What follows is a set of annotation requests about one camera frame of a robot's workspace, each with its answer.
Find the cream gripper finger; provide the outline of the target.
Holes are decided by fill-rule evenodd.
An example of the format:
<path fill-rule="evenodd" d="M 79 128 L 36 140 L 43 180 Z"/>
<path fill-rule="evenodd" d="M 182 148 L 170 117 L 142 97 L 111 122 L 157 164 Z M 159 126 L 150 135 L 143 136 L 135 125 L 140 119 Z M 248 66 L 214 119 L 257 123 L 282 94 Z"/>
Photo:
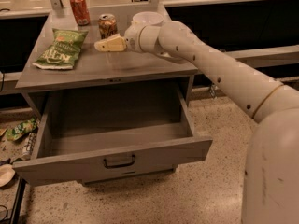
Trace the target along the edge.
<path fill-rule="evenodd" d="M 115 34 L 96 41 L 94 47 L 100 52 L 119 52 L 126 50 L 126 43 L 120 34 Z"/>

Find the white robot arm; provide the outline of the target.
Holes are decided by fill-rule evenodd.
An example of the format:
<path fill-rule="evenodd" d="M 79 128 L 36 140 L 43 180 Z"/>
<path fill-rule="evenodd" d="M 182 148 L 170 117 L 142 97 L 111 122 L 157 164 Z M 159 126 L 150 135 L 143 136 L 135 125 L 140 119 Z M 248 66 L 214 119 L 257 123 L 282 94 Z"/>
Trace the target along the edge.
<path fill-rule="evenodd" d="M 242 224 L 299 224 L 299 91 L 201 41 L 185 24 L 133 23 L 97 50 L 148 52 L 196 66 L 258 123 L 246 158 Z"/>

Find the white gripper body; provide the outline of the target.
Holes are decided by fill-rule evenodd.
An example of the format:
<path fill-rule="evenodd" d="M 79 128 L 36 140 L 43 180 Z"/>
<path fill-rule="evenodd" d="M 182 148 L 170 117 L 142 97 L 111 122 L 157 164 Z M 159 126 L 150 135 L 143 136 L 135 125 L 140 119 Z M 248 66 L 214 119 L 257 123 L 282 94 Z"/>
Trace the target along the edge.
<path fill-rule="evenodd" d="M 127 48 L 134 52 L 159 53 L 163 50 L 159 43 L 160 27 L 133 24 L 124 33 Z"/>

